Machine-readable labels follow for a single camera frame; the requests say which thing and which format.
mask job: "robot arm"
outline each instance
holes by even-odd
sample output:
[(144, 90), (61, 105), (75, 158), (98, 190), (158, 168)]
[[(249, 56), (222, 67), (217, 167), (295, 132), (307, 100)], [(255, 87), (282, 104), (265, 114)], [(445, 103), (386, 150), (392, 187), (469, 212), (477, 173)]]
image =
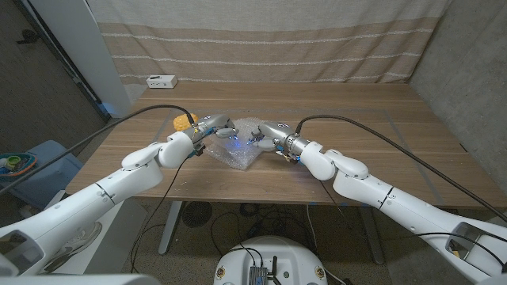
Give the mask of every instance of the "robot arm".
[[(507, 229), (503, 226), (442, 211), (372, 176), (356, 159), (337, 150), (322, 153), (322, 145), (304, 139), (284, 123), (259, 125), (250, 143), (267, 151), (278, 148), (278, 154), (288, 161), (301, 161), (321, 181), (336, 175), (334, 191), (379, 209), (414, 234), (440, 233), (420, 237), (470, 281), (479, 283), (502, 274), (501, 263), (507, 262), (507, 247), (502, 241)], [(500, 260), (461, 236), (483, 245)]]
[(186, 158), (202, 154), (210, 134), (235, 137), (226, 115), (206, 116), (195, 127), (175, 132), (129, 154), (122, 168), (31, 218), (0, 229), (0, 275), (30, 276), (40, 272), (61, 246), (98, 220), (116, 204), (158, 185), (161, 167), (177, 168)]

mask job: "power strip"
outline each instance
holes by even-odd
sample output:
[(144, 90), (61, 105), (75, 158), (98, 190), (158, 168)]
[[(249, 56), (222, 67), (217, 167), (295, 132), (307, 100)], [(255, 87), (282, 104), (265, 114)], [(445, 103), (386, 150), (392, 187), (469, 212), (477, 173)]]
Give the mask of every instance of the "power strip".
[(150, 75), (146, 82), (150, 88), (174, 88), (177, 79), (174, 75)]

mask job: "blue bin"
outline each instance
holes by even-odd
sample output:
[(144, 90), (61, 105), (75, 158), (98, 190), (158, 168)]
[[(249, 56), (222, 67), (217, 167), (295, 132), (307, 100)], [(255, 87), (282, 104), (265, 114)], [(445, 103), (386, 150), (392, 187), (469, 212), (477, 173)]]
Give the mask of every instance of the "blue bin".
[[(27, 153), (37, 158), (33, 167), (36, 169), (38, 165), (43, 165), (65, 150), (61, 144), (49, 140)], [(65, 189), (81, 168), (82, 163), (74, 155), (68, 154), (11, 189), (10, 193), (34, 207), (44, 209), (60, 190)], [(9, 182), (0, 180), (0, 184), (5, 187)]]

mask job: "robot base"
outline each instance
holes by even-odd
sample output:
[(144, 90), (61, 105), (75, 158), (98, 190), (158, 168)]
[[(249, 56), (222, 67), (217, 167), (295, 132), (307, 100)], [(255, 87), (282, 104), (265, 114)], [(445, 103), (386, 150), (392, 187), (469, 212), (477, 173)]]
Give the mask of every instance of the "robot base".
[(327, 285), (322, 262), (309, 249), (284, 237), (254, 237), (242, 243), (246, 248), (256, 249), (264, 260), (263, 268), (259, 254), (250, 250), (236, 250), (226, 253), (220, 259), (214, 276), (215, 285), (260, 284), (275, 285), (275, 277), (282, 285)]

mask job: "wire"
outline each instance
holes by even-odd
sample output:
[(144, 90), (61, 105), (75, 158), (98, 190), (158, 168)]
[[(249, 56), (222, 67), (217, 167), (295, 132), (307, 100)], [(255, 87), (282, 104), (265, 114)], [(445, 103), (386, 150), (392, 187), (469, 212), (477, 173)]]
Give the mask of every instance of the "wire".
[[(312, 225), (311, 223), (311, 218), (310, 218), (310, 208), (308, 207), (308, 204), (307, 204), (307, 217), (308, 217), (308, 222), (310, 223), (310, 228), (311, 228), (311, 232), (313, 233), (314, 235), (314, 243), (315, 243), (315, 248), (317, 249), (317, 238), (315, 237), (315, 231), (314, 231), (314, 226)], [(343, 280), (339, 279), (338, 277), (336, 277), (335, 275), (333, 275), (333, 273), (331, 273), (329, 270), (327, 270), (326, 268), (324, 268), (324, 270), (327, 272), (327, 274), (329, 274), (330, 276), (332, 276), (333, 278), (335, 278), (338, 282), (340, 282), (341, 284), (343, 285), (347, 285), (345, 282), (343, 282)]]
[[(151, 230), (151, 229), (154, 229), (154, 228), (159, 227), (159, 226), (165, 226), (165, 225), (166, 225), (166, 224), (158, 224), (158, 225), (150, 226), (149, 228), (145, 229), (145, 230), (141, 233), (141, 235), (145, 234), (147, 231), (149, 231), (149, 230)], [(135, 244), (139, 241), (139, 239), (140, 239), (140, 238), (141, 238), (140, 236), (136, 238), (136, 240), (134, 241), (134, 245), (135, 245)], [(139, 270), (137, 270), (137, 268), (135, 268), (133, 265), (132, 265), (132, 267), (134, 268), (134, 270), (135, 270), (137, 273), (139, 273)]]
[(256, 249), (252, 249), (252, 248), (245, 248), (245, 247), (243, 247), (243, 248), (238, 248), (238, 249), (231, 249), (231, 250), (229, 250), (229, 251), (228, 251), (228, 252), (227, 252), (224, 256), (226, 256), (226, 255), (227, 255), (227, 254), (229, 254), (229, 253), (232, 253), (232, 252), (238, 251), (238, 250), (246, 250), (246, 251), (253, 250), (253, 251), (254, 251), (254, 252), (256, 252), (256, 253), (259, 255), (259, 257), (261, 258), (261, 267), (262, 267), (262, 266), (264, 266), (264, 259), (262, 259), (262, 255), (261, 255), (261, 253), (259, 253)]
[(473, 200), (479, 202), (481, 205), (483, 205), (484, 207), (486, 207), (488, 210), (492, 211), (495, 215), (497, 215), (500, 219), (504, 220), (505, 222), (507, 222), (507, 216), (503, 215), (499, 210), (497, 210), (496, 208), (494, 208), (493, 206), (491, 206), (489, 203), (487, 203), (485, 200), (481, 199), (479, 196), (475, 195), (473, 192), (471, 192), (470, 190), (466, 189), (465, 187), (461, 186), (460, 184), (458, 184), (457, 182), (455, 182), (453, 179), (447, 177), (445, 174), (443, 174), (442, 172), (438, 171), (436, 168), (434, 168), (433, 166), (429, 165), (428, 163), (426, 163), (425, 161), (423, 161), (422, 159), (418, 158), (417, 156), (415, 156), (414, 154), (412, 154), (411, 152), (409, 152), (408, 150), (404, 149), (403, 147), (401, 147), (400, 145), (398, 145), (396, 142), (393, 142), (392, 140), (390, 140), (388, 137), (386, 137), (385, 135), (382, 135), (380, 134), (379, 132), (377, 131), (374, 131), (372, 130), (371, 128), (369, 127), (366, 127), (364, 126), (362, 123), (358, 123), (356, 122), (355, 120), (352, 120), (352, 119), (349, 119), (347, 117), (344, 117), (344, 116), (334, 116), (334, 115), (316, 115), (316, 116), (308, 116), (304, 119), (302, 119), (299, 123), (298, 123), (298, 126), (297, 128), (295, 129), (295, 132), (297, 134), (299, 134), (301, 132), (301, 127), (303, 126), (303, 123), (308, 121), (308, 120), (312, 120), (312, 119), (336, 119), (336, 120), (344, 120), (345, 122), (349, 122), (355, 126), (358, 126), (360, 128), (362, 128), (363, 130), (365, 131), (369, 131), (370, 133), (372, 133), (373, 135), (376, 135), (377, 137), (381, 138), (382, 140), (384, 140), (385, 142), (389, 143), (390, 145), (394, 146), (396, 149), (398, 149), (399, 151), (403, 152), (404, 154), (406, 154), (407, 156), (409, 156), (410, 158), (412, 158), (413, 160), (415, 160), (416, 162), (419, 162), (421, 165), (423, 165), (426, 169), (429, 169), (431, 172), (435, 173), (436, 175), (438, 175), (439, 177), (441, 177), (442, 179), (444, 179), (445, 181), (447, 181), (449, 184), (451, 184), (452, 186), (458, 188), (461, 192), (469, 195)]
[[(278, 214), (278, 217), (269, 217), (271, 214)], [(303, 229), (303, 232), (305, 234), (305, 239), (306, 239), (306, 242), (307, 242), (307, 247), (309, 249), (313, 249), (312, 251), (315, 254), (318, 254), (317, 253), (317, 249), (314, 248), (314, 245), (311, 242), (311, 232), (304, 225), (304, 223), (300, 222), (297, 218), (295, 218), (295, 216), (292, 213), (290, 213), (290, 212), (281, 212), (279, 210), (276, 210), (276, 211), (270, 211), (266, 215), (261, 215), (261, 214), (259, 214), (259, 215), (261, 216), (261, 223), (262, 223), (262, 220), (264, 220), (264, 219), (272, 219), (272, 220), (280, 220), (280, 221), (284, 221), (284, 220), (291, 220), (291, 221), (293, 221), (297, 226), (299, 226), (299, 227), (301, 227)]]
[(314, 235), (315, 248), (317, 249), (317, 238), (315, 237), (314, 225), (311, 224), (310, 207), (308, 206), (308, 204), (307, 204), (307, 217), (308, 217), (308, 222), (310, 223), (311, 233)]
[(490, 251), (487, 247), (485, 247), (484, 245), (481, 245), (477, 241), (474, 241), (473, 239), (465, 237), (465, 236), (463, 236), (461, 234), (445, 233), (445, 232), (434, 232), (434, 233), (415, 234), (414, 236), (409, 236), (407, 238), (411, 238), (411, 237), (424, 237), (424, 236), (428, 236), (428, 235), (438, 235), (438, 234), (449, 235), (449, 236), (458, 237), (458, 238), (462, 238), (464, 240), (467, 240), (467, 241), (469, 241), (469, 242), (471, 242), (471, 243), (479, 246), (481, 249), (486, 250), (492, 257), (494, 257), (494, 259), (496, 259), (500, 263), (500, 265), (502, 267), (504, 266), (504, 262), (501, 261), (501, 259), (498, 256), (496, 256), (492, 251)]
[(336, 203), (334, 198), (331, 196), (331, 193), (327, 190), (326, 186), (324, 186), (324, 183), (322, 183), (322, 181), (320, 181), (320, 180), (318, 182), (320, 182), (320, 185), (322, 185), (324, 190), (326, 190), (327, 195), (331, 198), (331, 200), (333, 200), (334, 205), (336, 206), (336, 208), (340, 212), (340, 215), (341, 215), (341, 217), (343, 217), (343, 221), (345, 222), (345, 225), (347, 225), (349, 230), (351, 230), (353, 233), (355, 233), (356, 235), (358, 235), (362, 238), (367, 238), (363, 234), (360, 234), (359, 232), (357, 232), (357, 230), (349, 223), (349, 221), (347, 220), (347, 217), (345, 217), (345, 214), (343, 214), (343, 211), (341, 211), (340, 207), (338, 206), (338, 204)]
[(492, 234), (492, 233), (488, 233), (488, 232), (485, 232), (484, 234), (485, 234), (485, 235), (488, 235), (488, 236), (490, 236), (490, 237), (492, 237), (492, 238), (499, 239), (499, 240), (501, 240), (501, 241), (503, 241), (503, 242), (507, 242), (507, 239), (504, 239), (503, 237), (498, 237), (496, 234)]
[(330, 276), (332, 276), (333, 278), (335, 278), (339, 283), (343, 284), (343, 285), (347, 285), (347, 283), (343, 282), (343, 280), (339, 279), (338, 277), (336, 277), (335, 275), (333, 275), (333, 273), (331, 273), (329, 270), (325, 269), (326, 270), (326, 273)]
[(239, 245), (242, 247), (242, 249), (245, 249), (248, 254), (250, 254), (250, 257), (252, 257), (252, 260), (253, 260), (253, 266), (255, 266), (255, 258), (254, 256), (252, 255), (252, 253), (246, 249), (245, 246), (243, 246), (243, 244), (241, 243), (241, 240), (242, 240), (242, 237), (241, 237), (241, 233), (239, 232), (239, 217), (238, 215), (236, 215), (235, 213), (233, 212), (227, 212), (227, 213), (223, 213), (221, 214), (220, 216), (216, 217), (215, 220), (213, 221), (212, 223), (212, 226), (210, 227), (210, 235), (212, 236), (212, 241), (213, 241), (213, 245), (215, 246), (215, 249), (219, 252), (220, 254), (220, 258), (223, 257), (223, 254), (222, 252), (220, 251), (219, 249), (219, 246), (216, 244), (215, 242), (215, 237), (213, 236), (213, 226), (215, 225), (215, 222), (218, 221), (218, 219), (222, 218), (224, 215), (234, 215), (236, 217), (236, 225), (238, 227), (238, 238), (239, 238)]
[(176, 174), (174, 174), (174, 178), (173, 178), (173, 181), (171, 182), (171, 184), (169, 185), (169, 187), (167, 188), (167, 191), (166, 191), (166, 194), (164, 194), (164, 196), (160, 199), (160, 202), (158, 202), (158, 205), (157, 207), (153, 210), (153, 212), (151, 213), (150, 215), (150, 218), (148, 218), (148, 220), (146, 221), (146, 223), (144, 224), (144, 227), (143, 227), (143, 231), (141, 232), (141, 235), (139, 236), (138, 240), (136, 243), (134, 243), (134, 245), (132, 246), (132, 251), (130, 253), (130, 261), (131, 261), (131, 265), (132, 265), (132, 268), (130, 270), (130, 273), (133, 273), (134, 272), (134, 269), (135, 269), (135, 259), (137, 257), (137, 252), (139, 251), (139, 246), (141, 244), (141, 239), (143, 238), (143, 234), (144, 234), (144, 230), (146, 229), (146, 227), (148, 226), (148, 223), (150, 223), (150, 220), (151, 218), (153, 218), (153, 216), (155, 215), (155, 213), (157, 212), (157, 210), (160, 208), (160, 206), (162, 205), (162, 202), (164, 202), (164, 199), (167, 197), (167, 194), (169, 193), (169, 190), (171, 189), (171, 187), (173, 186), (174, 184), (174, 181), (176, 180), (176, 177), (177, 177), (177, 174), (180, 172), (180, 169), (181, 167), (183, 166), (183, 164), (187, 161), (188, 158), (186, 158), (181, 164), (180, 164), (180, 167), (177, 168), (177, 171), (176, 171)]
[(34, 176), (35, 174), (37, 174), (38, 172), (42, 171), (43, 169), (45, 169), (46, 167), (48, 167), (49, 165), (57, 162), (60, 158), (63, 158), (64, 156), (68, 155), (69, 153), (71, 153), (72, 151), (76, 150), (78, 147), (84, 145), (85, 143), (87, 143), (88, 141), (90, 141), (91, 139), (95, 138), (96, 136), (98, 136), (99, 134), (103, 133), (104, 131), (107, 131), (108, 129), (112, 128), (112, 127), (115, 127), (116, 125), (118, 124), (121, 124), (123, 123), (124, 121), (134, 117), (134, 116), (137, 116), (139, 115), (140, 113), (143, 113), (143, 112), (146, 112), (146, 111), (149, 111), (149, 110), (153, 110), (153, 109), (156, 109), (156, 108), (175, 108), (177, 110), (181, 110), (183, 111), (187, 117), (189, 118), (189, 122), (191, 124), (194, 124), (194, 120), (192, 118), (192, 116), (190, 115), (189, 111), (185, 110), (184, 108), (180, 107), (180, 106), (176, 106), (176, 105), (171, 105), (171, 104), (157, 104), (157, 105), (153, 105), (153, 106), (149, 106), (149, 107), (146, 107), (146, 108), (142, 108), (136, 112), (133, 112), (132, 114), (130, 115), (127, 115), (121, 119), (119, 119), (118, 121), (114, 122), (114, 123), (111, 123), (110, 125), (108, 126), (105, 126), (103, 127), (102, 129), (98, 130), (98, 131), (95, 131), (93, 134), (89, 135), (88, 137), (86, 137), (85, 139), (83, 139), (81, 142), (78, 142), (76, 143), (75, 145), (73, 145), (71, 148), (69, 148), (68, 150), (62, 152), (61, 154), (57, 155), (56, 157), (54, 157), (52, 160), (44, 163), (43, 165), (41, 166), (38, 166), (37, 168), (35, 168), (34, 170), (26, 173), (25, 175), (23, 175), (22, 177), (20, 178), (17, 178), (13, 183), (7, 185), (6, 187), (4, 187), (2, 190), (0, 190), (0, 195), (5, 193), (6, 191), (9, 191), (10, 189), (16, 187), (17, 185), (19, 185), (21, 182), (23, 181), (26, 181), (27, 179), (29, 179), (30, 177)]
[(259, 213), (260, 206), (258, 203), (241, 203), (239, 205), (239, 214), (243, 217), (253, 217)]

